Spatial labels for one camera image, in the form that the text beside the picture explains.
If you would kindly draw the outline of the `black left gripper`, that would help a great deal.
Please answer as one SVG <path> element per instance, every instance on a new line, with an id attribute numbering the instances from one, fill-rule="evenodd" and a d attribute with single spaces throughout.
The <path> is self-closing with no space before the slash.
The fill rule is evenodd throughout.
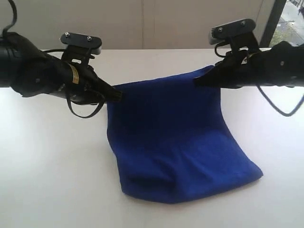
<path id="1" fill-rule="evenodd" d="M 77 105 L 121 101 L 122 92 L 100 79 L 89 65 L 95 57 L 90 49 L 66 46 L 57 49 L 60 58 L 51 52 L 9 33 L 9 87 L 23 97 L 46 94 Z"/>

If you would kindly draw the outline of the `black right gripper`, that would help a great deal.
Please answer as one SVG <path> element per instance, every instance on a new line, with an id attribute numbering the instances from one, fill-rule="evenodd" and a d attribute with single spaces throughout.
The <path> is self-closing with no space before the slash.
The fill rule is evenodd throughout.
<path id="1" fill-rule="evenodd" d="M 235 70 L 218 62 L 204 75 L 194 78 L 195 86 L 241 88 L 244 86 L 304 86 L 304 46 L 287 41 L 252 55 Z"/>

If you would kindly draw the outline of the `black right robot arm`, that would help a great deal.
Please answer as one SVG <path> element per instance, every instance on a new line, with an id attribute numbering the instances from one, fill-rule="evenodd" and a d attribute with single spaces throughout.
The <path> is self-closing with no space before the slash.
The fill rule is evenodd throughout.
<path id="1" fill-rule="evenodd" d="M 282 41 L 269 50 L 250 53 L 243 49 L 226 56 L 204 75 L 196 86 L 238 89 L 245 86 L 304 85 L 304 48 Z"/>

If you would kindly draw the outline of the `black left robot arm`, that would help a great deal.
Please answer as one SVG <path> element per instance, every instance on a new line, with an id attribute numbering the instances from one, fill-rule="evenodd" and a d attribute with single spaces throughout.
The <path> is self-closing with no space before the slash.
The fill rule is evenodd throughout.
<path id="1" fill-rule="evenodd" d="M 120 101 L 122 93 L 95 73 L 89 60 L 100 54 L 102 40 L 65 33 L 61 58 L 38 49 L 15 32 L 0 40 L 0 86 L 23 97 L 47 94 L 70 99 L 77 105 Z"/>

